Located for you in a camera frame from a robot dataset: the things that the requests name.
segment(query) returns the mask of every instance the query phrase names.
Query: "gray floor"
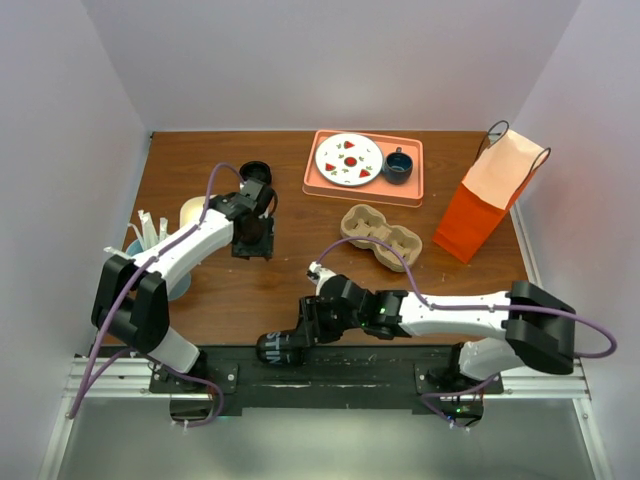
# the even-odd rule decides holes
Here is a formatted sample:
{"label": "gray floor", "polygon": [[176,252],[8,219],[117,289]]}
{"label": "gray floor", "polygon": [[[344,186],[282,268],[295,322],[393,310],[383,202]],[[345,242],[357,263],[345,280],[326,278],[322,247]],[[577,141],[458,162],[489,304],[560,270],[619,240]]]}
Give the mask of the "gray floor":
{"label": "gray floor", "polygon": [[470,433],[404,411],[247,410],[189,430],[168,401],[90,399],[61,479],[593,478],[569,400],[494,400]]}

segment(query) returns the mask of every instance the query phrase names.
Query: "blue cup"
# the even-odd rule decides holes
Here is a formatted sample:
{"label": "blue cup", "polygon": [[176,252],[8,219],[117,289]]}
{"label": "blue cup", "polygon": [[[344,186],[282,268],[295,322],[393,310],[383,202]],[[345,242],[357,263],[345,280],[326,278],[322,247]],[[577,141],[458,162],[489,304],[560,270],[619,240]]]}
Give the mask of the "blue cup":
{"label": "blue cup", "polygon": [[[142,247],[140,246],[140,240],[136,240],[133,243],[131,243],[131,245],[129,245],[127,247],[127,251],[125,253],[127,255],[132,256],[132,257],[134,255],[137,255],[138,253],[142,253]],[[177,300],[182,295],[187,293],[187,290],[189,290],[190,286],[191,286],[191,273],[187,273],[184,277],[182,277],[180,280],[178,280],[178,283],[176,283],[173,286],[173,290],[171,290],[168,293],[168,295],[167,295],[168,300],[170,302],[172,300]]]}
{"label": "blue cup", "polygon": [[411,176],[413,170],[413,160],[406,153],[402,153],[402,148],[396,148],[396,151],[387,155],[382,165],[382,175],[387,182],[394,185],[402,185]]}

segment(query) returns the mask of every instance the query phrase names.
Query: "orange tray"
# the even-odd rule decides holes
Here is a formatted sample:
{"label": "orange tray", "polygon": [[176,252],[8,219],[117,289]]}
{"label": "orange tray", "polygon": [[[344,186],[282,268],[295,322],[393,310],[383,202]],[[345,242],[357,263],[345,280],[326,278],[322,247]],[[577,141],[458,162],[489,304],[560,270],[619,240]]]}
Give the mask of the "orange tray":
{"label": "orange tray", "polygon": [[413,160],[413,171],[409,180],[402,185],[393,185],[385,180],[380,173],[375,180],[362,185],[361,187],[341,187],[334,185],[324,178],[318,171],[315,162],[316,148],[324,140],[338,133],[358,133],[342,132],[337,130],[318,130],[313,139],[311,153],[307,170],[304,173],[304,183],[302,191],[307,195],[319,195],[321,197],[348,198],[368,203],[388,203],[391,205],[402,205],[405,207],[419,207],[422,205],[424,196],[424,161],[422,157],[422,142],[411,138],[390,137],[387,135],[374,135],[369,133],[358,133],[373,140],[382,154],[386,157],[396,148],[402,147]]}

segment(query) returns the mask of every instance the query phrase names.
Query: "white plate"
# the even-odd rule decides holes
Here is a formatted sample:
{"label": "white plate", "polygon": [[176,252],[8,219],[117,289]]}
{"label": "white plate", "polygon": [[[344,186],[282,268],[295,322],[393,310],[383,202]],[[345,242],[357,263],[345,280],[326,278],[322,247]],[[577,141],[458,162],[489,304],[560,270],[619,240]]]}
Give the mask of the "white plate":
{"label": "white plate", "polygon": [[316,168],[342,187],[359,187],[376,178],[384,156],[373,140],[355,133],[339,133],[316,149]]}

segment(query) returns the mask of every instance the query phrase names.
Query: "black metal base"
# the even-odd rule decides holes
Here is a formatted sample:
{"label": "black metal base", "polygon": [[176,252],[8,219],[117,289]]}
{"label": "black metal base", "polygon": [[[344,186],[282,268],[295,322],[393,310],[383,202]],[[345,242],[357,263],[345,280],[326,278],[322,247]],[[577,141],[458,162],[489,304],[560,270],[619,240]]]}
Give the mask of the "black metal base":
{"label": "black metal base", "polygon": [[[213,380],[225,393],[223,415],[241,415],[244,408],[400,409],[429,414],[420,394],[440,389],[428,382],[426,372],[446,367],[452,347],[322,346],[310,349],[302,366],[262,363],[252,346],[201,349],[207,354]],[[114,352],[102,350],[105,355]],[[149,391],[185,392],[166,373],[160,380],[151,380]],[[503,391],[502,381],[486,389],[486,393],[493,394]],[[204,388],[195,392],[204,393]],[[434,400],[433,403],[452,414],[466,405],[471,407],[469,402],[456,405]],[[208,408],[211,408],[208,400],[172,400],[171,406],[172,412],[184,413],[179,418],[198,418],[201,415],[196,412]]]}
{"label": "black metal base", "polygon": [[260,240],[255,243],[236,241],[231,245],[231,256],[250,259],[262,257],[269,260],[273,257],[274,218],[272,216],[255,220],[259,223],[258,230],[262,231]]}

